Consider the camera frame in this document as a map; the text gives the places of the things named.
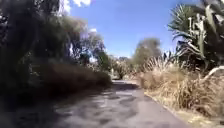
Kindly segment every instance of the asphalt road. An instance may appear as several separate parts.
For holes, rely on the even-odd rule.
[[[101,93],[20,109],[11,116],[14,128],[188,128],[141,89],[122,81]]]

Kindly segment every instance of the blue sky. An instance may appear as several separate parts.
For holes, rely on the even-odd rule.
[[[196,0],[65,0],[69,15],[83,18],[102,35],[107,52],[131,57],[144,37],[157,37],[161,49],[174,50],[167,24],[170,10]]]

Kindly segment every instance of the dry grass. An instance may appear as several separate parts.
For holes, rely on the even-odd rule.
[[[140,79],[147,94],[176,110],[188,109],[205,117],[223,116],[223,75],[210,76],[204,80],[200,74],[189,72],[173,63],[160,65],[163,66],[154,66]]]

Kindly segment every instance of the shrub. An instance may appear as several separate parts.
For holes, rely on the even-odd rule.
[[[176,109],[191,109],[207,117],[223,114],[224,76],[202,79],[199,73],[189,72],[175,63],[158,67],[143,75],[141,86],[160,102]]]
[[[65,63],[50,63],[42,71],[42,83],[53,96],[107,87],[111,83],[106,73]]]

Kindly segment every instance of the yucca plant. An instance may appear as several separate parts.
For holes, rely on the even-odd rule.
[[[203,8],[195,5],[177,7],[173,11],[175,15],[169,27],[174,33],[174,38],[182,37],[177,45],[177,55],[180,60],[187,61],[189,67],[193,69],[200,68],[207,71],[223,61],[224,4],[221,0],[216,0],[213,3],[201,1]],[[186,20],[188,20],[188,30],[180,29],[181,26],[187,27],[186,23],[183,24]]]

